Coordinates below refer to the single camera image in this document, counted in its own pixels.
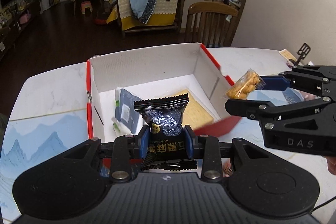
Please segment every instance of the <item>cable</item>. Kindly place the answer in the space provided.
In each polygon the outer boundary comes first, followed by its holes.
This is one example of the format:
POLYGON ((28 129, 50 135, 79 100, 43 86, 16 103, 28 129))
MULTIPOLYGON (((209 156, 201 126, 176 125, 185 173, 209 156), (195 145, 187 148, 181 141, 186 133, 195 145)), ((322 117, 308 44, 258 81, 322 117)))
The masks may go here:
POLYGON ((335 199, 336 199, 336 196, 334 196, 333 198, 329 199, 328 201, 322 203, 321 205, 316 206, 316 207, 312 210, 312 212, 315 211, 315 210, 317 210, 317 209, 319 209, 319 208, 321 208, 321 207, 323 207, 324 205, 327 205, 328 203, 330 203, 331 201, 333 201, 333 200, 335 200, 335 199))

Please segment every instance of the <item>white lace cloth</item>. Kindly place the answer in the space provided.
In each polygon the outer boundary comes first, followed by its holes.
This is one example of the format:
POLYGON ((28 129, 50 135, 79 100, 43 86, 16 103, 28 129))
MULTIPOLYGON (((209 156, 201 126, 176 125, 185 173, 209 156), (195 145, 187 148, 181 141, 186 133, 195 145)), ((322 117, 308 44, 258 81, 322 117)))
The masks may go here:
MULTIPOLYGON (((118 0, 119 13, 121 18, 130 17, 131 6, 129 0, 118 0)), ((157 15, 171 15, 176 13, 177 0, 156 0, 153 14, 157 15)))

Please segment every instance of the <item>yellow snack bag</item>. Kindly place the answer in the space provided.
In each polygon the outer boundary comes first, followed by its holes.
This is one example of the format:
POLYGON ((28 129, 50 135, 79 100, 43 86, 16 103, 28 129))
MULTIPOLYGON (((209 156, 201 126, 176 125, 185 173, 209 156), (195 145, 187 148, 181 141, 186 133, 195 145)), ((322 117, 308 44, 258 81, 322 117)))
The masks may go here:
POLYGON ((232 99, 246 99, 250 92, 265 85, 262 78, 252 69, 249 69, 233 86, 226 95, 232 99))

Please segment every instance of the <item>chair backrest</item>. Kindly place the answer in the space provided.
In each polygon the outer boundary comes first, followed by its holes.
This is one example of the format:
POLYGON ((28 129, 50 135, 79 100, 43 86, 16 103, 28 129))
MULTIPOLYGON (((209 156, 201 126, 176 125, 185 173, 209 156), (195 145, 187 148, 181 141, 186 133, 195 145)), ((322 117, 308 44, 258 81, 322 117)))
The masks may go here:
POLYGON ((210 1, 194 3, 188 10, 184 42, 200 42, 206 47, 229 47, 237 17, 238 10, 230 5, 210 1))

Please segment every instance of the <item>white cardboard box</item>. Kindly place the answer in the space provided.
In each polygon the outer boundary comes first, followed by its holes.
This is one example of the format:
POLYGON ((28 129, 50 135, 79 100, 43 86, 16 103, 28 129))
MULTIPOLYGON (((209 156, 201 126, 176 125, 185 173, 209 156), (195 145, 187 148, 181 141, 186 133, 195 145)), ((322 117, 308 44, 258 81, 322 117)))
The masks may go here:
POLYGON ((214 117, 230 116, 225 92, 232 80, 200 43, 139 48, 93 57, 87 61, 89 137, 102 142, 116 138, 111 120, 115 115, 115 89, 124 87, 143 100, 171 96, 188 89, 214 117))

